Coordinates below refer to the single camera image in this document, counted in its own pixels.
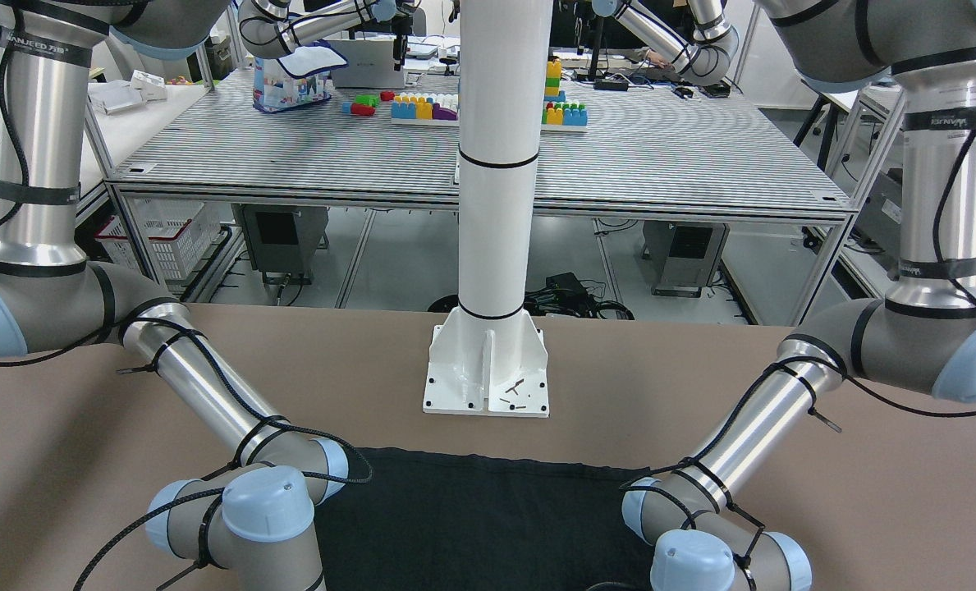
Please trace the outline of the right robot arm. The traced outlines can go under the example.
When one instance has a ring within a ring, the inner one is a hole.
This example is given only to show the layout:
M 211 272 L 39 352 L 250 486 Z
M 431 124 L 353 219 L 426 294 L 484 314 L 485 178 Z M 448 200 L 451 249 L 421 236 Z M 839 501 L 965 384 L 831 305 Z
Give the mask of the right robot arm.
M 315 507 L 346 480 L 346 444 L 292 425 L 191 326 L 158 282 L 75 243 L 94 46 L 199 46 L 226 1 L 0 1 L 0 365 L 94 343 L 146 358 L 235 449 L 158 495 L 139 524 L 162 549 L 232 569 L 247 590 L 323 590 Z

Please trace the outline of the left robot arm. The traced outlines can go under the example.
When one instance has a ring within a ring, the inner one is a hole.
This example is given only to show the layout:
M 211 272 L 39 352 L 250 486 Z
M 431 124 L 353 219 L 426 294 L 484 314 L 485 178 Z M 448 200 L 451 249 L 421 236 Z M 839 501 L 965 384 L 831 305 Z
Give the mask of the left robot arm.
M 626 526 L 653 546 L 653 590 L 807 590 L 792 538 L 724 519 L 734 494 L 818 398 L 866 378 L 976 403 L 976 1 L 764 1 L 815 89 L 885 76 L 903 87 L 898 277 L 884 298 L 807 318 L 691 456 L 623 487 Z

